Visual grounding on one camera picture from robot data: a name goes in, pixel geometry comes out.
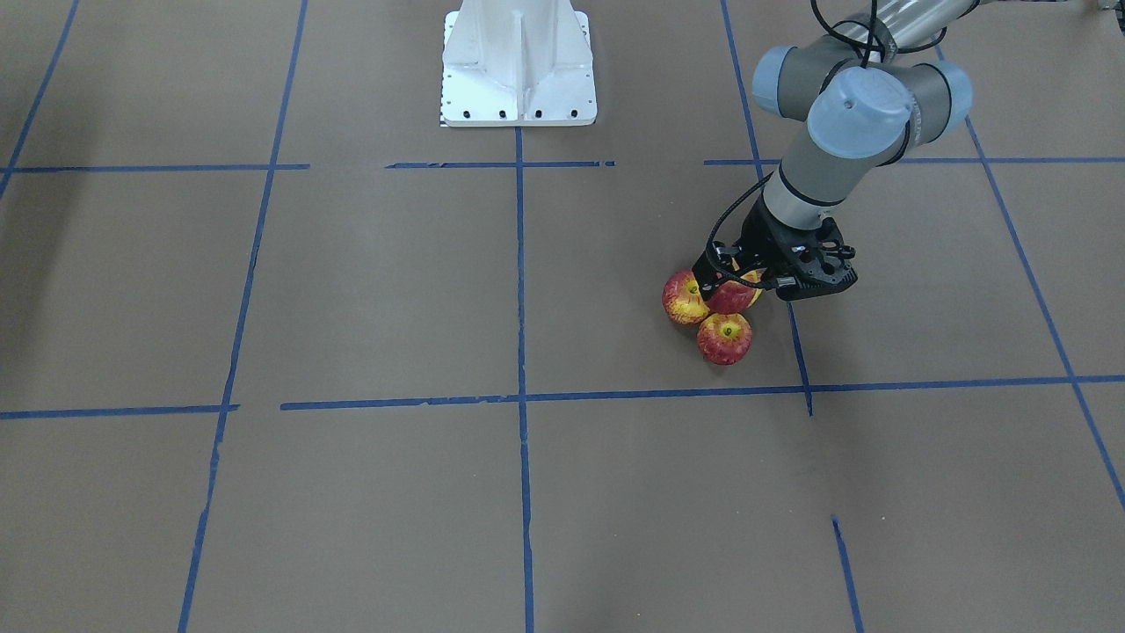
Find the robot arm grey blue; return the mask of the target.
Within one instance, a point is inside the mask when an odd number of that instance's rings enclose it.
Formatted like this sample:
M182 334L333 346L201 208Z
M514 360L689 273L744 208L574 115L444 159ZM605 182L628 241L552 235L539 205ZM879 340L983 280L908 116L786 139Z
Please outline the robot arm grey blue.
M897 67L935 47L976 1L873 1L822 22L807 47L770 49L752 96L764 111L803 124L770 175L742 193L752 208L732 244L708 237L692 272L712 302L723 286L774 291L792 302L839 293L857 281L855 251L835 220L875 168L896 164L968 119L974 92L951 62Z

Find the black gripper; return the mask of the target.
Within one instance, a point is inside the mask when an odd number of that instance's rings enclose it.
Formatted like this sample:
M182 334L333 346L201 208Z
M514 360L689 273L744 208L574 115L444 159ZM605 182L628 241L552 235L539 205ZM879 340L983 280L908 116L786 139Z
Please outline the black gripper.
M765 197L759 196L752 204L752 211L742 221L742 233L738 244L708 244L702 255L693 264L693 277L702 299L711 299L726 283L742 284L742 269L766 270L777 273L782 256L777 247L777 236L783 230L816 230L831 223L828 217L813 221L810 229L796 229L775 219L767 207Z

